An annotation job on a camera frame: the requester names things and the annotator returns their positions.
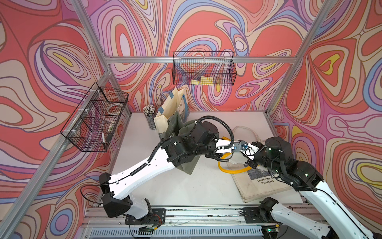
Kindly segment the cream canvas bag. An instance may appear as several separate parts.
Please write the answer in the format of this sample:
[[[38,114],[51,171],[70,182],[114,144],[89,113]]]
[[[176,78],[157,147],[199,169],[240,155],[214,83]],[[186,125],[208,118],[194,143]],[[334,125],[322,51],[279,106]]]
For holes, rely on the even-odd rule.
[[[239,191],[243,203],[272,197],[283,203],[300,202],[299,194],[292,187],[276,181],[266,169],[258,166],[256,169],[245,164],[245,159],[240,158],[241,153],[231,154],[232,157],[226,166],[218,164],[219,169],[230,174]]]

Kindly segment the green canvas bag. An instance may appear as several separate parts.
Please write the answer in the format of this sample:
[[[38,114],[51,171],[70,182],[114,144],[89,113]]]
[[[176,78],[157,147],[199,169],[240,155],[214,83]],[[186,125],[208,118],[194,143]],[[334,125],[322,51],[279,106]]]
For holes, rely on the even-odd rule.
[[[168,127],[164,132],[158,133],[160,139],[164,139],[170,136],[178,136],[180,134],[188,133],[195,126],[193,121],[182,122],[181,115],[176,112],[168,119]],[[199,156],[195,156],[192,161],[183,163],[180,166],[176,166],[177,169],[192,175],[199,159]]]

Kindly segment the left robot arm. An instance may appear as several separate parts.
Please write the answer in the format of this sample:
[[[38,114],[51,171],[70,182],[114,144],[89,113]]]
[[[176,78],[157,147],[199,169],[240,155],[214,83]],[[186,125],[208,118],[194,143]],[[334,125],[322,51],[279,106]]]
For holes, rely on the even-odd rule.
[[[103,173],[99,176],[103,208],[110,218],[127,214],[140,220],[152,213],[147,199],[136,200],[131,192],[146,181],[180,165],[191,162],[195,157],[209,154],[220,160],[220,150],[229,152],[234,145],[234,134],[224,124],[230,142],[219,139],[217,127],[210,122],[196,122],[190,132],[161,140],[150,156],[140,163],[117,174]]]

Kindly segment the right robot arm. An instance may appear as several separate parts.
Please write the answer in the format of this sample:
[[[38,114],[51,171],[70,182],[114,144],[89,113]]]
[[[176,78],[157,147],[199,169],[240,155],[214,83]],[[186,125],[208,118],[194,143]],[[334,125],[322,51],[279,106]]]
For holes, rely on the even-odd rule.
[[[277,181],[291,186],[323,216],[320,224],[266,198],[260,206],[264,219],[273,219],[310,239],[380,239],[362,225],[335,196],[323,176],[310,163],[296,160],[291,145],[281,137],[271,137],[264,144],[241,141],[240,150],[252,168],[261,166]]]

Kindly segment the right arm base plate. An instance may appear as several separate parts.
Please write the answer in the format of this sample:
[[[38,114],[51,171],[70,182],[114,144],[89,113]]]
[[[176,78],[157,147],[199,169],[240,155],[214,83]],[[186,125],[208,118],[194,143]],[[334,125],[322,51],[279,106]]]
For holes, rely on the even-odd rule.
[[[243,216],[247,224],[275,224],[278,223],[271,215],[271,213],[265,209],[259,207],[245,207],[238,212]]]

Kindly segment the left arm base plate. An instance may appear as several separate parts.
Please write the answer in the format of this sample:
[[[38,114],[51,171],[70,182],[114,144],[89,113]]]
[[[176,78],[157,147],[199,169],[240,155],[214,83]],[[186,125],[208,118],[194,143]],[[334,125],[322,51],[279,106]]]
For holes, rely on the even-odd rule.
[[[141,219],[136,219],[133,216],[127,215],[125,218],[126,225],[153,225],[160,226],[165,224],[166,220],[166,209],[165,208],[154,208],[149,211],[148,215]]]

